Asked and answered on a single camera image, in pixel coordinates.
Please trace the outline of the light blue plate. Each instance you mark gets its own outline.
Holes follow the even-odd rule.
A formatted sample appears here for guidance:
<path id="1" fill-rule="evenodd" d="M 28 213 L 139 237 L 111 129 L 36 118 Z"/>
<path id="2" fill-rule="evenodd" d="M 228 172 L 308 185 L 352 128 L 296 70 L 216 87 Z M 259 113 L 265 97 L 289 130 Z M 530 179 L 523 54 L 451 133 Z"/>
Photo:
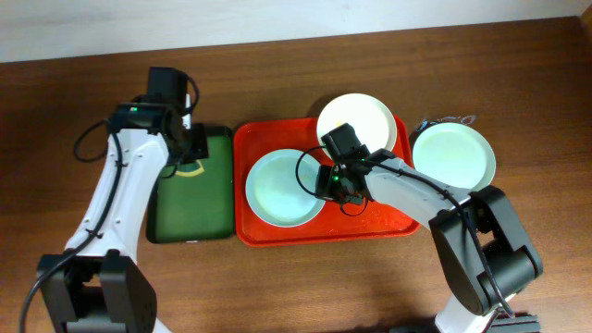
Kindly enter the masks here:
<path id="1" fill-rule="evenodd" d="M 257 217 L 278 228 L 295 228 L 320 214 L 325 202 L 313 191 L 320 164 L 302 151 L 280 149 L 265 154 L 250 169 L 246 182 L 247 203 Z"/>

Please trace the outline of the yellow green scrub sponge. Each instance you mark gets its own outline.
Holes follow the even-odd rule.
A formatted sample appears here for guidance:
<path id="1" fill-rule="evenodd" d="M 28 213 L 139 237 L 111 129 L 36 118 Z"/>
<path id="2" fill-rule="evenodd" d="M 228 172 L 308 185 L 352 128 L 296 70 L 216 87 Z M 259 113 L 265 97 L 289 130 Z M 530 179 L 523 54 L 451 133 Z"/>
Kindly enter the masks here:
<path id="1" fill-rule="evenodd" d="M 175 172 L 176 176 L 184 178 L 196 177 L 204 173 L 204 166 L 200 160 L 194 160 L 189 163 L 179 164 Z"/>

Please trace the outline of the mint green plate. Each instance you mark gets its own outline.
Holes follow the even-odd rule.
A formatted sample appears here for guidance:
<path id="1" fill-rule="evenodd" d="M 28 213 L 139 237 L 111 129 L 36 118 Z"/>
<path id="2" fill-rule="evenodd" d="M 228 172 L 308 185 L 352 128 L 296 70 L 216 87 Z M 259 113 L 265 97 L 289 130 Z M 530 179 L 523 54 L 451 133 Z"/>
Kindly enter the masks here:
<path id="1" fill-rule="evenodd" d="M 494 179 L 494 151 L 475 129 L 443 122 L 425 127 L 412 148 L 414 168 L 448 185 L 479 191 Z"/>

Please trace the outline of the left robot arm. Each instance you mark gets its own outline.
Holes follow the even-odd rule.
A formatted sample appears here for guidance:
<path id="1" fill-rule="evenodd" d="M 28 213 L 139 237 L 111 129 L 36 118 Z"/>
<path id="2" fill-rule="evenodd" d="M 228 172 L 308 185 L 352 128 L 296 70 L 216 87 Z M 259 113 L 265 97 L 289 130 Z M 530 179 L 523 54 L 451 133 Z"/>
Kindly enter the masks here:
<path id="1" fill-rule="evenodd" d="M 152 67 L 147 91 L 99 121 L 104 169 L 90 205 L 61 254 L 45 254 L 22 306 L 26 329 L 41 293 L 56 332 L 165 332 L 154 288 L 137 265 L 142 221 L 162 170 L 208 156 L 203 126 L 191 124 L 197 85 L 175 68 Z"/>

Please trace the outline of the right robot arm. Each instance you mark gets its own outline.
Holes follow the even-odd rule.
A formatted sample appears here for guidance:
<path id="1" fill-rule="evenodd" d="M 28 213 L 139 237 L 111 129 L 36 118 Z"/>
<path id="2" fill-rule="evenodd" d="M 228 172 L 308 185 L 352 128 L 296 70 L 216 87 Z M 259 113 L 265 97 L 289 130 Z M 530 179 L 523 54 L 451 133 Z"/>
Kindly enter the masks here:
<path id="1" fill-rule="evenodd" d="M 315 197 L 387 205 L 431 232 L 451 297 L 434 318 L 398 331 L 540 331 L 537 316 L 516 314 L 508 304 L 542 275 L 543 263 L 502 190 L 487 185 L 473 191 L 432 179 L 386 149 L 370 152 L 349 124 L 321 142 L 333 164 L 319 168 Z"/>

